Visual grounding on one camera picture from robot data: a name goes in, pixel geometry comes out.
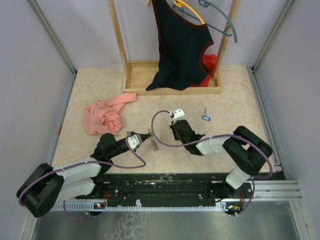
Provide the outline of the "large keyring with small rings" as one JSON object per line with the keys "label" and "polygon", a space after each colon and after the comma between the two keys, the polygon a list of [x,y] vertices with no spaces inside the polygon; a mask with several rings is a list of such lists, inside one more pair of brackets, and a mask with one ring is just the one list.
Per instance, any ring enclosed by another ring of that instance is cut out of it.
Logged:
{"label": "large keyring with small rings", "polygon": [[156,139],[155,139],[155,137],[153,135],[153,132],[152,132],[152,130],[150,128],[148,129],[148,133],[149,133],[148,140],[150,141],[150,144],[152,146],[153,151],[158,151],[159,150],[159,146],[158,146],[157,141],[156,141]]}

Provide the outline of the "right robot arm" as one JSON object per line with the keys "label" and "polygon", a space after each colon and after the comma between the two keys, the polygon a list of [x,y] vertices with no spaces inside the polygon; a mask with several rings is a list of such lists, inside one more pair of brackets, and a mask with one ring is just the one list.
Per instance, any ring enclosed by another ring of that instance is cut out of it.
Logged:
{"label": "right robot arm", "polygon": [[241,185],[257,176],[265,164],[269,166],[267,177],[272,175],[269,160],[272,148],[244,126],[238,126],[231,134],[212,136],[197,134],[187,120],[174,120],[170,128],[174,139],[192,155],[227,154],[231,157],[235,167],[223,182],[223,192],[229,198],[235,198],[241,192]]}

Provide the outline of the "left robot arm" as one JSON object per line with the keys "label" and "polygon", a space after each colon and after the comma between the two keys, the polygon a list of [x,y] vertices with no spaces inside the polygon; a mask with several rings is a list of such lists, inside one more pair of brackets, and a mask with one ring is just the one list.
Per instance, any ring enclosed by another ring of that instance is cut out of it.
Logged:
{"label": "left robot arm", "polygon": [[105,133],[93,154],[81,162],[61,167],[42,163],[18,189],[18,203],[39,218],[55,204],[72,198],[90,195],[97,199],[103,195],[104,186],[95,179],[116,166],[112,159],[128,151],[135,154],[150,137],[150,133],[129,131],[125,138],[116,140],[111,133]]}

